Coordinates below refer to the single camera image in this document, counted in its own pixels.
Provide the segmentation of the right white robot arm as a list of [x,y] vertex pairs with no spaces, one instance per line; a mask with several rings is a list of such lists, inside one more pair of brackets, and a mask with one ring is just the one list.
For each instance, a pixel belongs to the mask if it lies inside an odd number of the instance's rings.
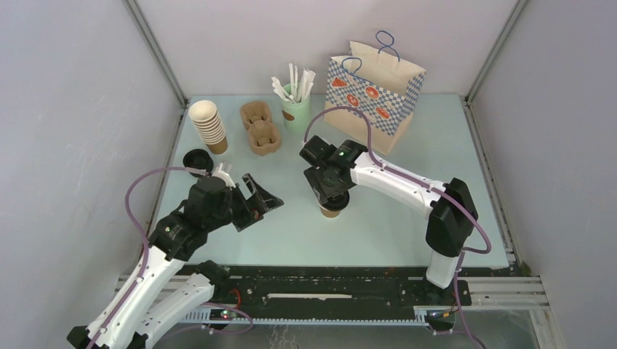
[[337,216],[349,205],[349,191],[357,185],[372,188],[421,213],[428,221],[425,238],[431,249],[424,297],[441,304],[451,296],[451,282],[464,244],[478,219],[464,181],[427,179],[375,156],[352,140],[335,147],[314,135],[304,143],[299,155],[309,165],[303,174],[326,217]]

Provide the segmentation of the black plastic cup lid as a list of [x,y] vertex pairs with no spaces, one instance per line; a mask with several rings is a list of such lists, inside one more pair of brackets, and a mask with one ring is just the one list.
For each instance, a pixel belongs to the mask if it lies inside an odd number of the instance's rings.
[[333,197],[326,197],[325,194],[321,194],[319,192],[316,192],[316,195],[319,207],[325,206],[331,209],[339,208],[342,211],[349,205],[350,202],[350,194],[347,191]]

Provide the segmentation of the brown pulp cup carrier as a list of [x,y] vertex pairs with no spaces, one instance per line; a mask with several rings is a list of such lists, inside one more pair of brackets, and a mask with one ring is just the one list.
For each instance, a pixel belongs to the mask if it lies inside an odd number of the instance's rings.
[[259,156],[275,153],[282,145],[279,130],[270,121],[254,121],[249,125],[247,132],[251,150]]

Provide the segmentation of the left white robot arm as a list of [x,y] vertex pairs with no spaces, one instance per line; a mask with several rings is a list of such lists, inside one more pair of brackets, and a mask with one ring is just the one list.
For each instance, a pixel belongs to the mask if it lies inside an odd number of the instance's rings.
[[225,164],[213,172],[187,167],[199,176],[188,198],[160,219],[150,235],[142,235],[142,255],[119,293],[89,325],[75,326],[67,336],[74,348],[152,348],[163,333],[202,303],[222,302],[230,293],[229,273],[208,260],[170,296],[156,298],[168,281],[207,243],[215,230],[233,225],[242,231],[283,206],[250,174],[242,179],[251,192],[245,197]]

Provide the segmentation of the brown paper coffee cup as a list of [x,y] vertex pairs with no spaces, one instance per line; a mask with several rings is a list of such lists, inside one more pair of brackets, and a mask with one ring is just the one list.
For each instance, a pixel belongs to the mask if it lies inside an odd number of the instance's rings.
[[320,211],[326,218],[335,218],[340,214],[341,209],[339,208],[331,209],[325,206],[320,206]]

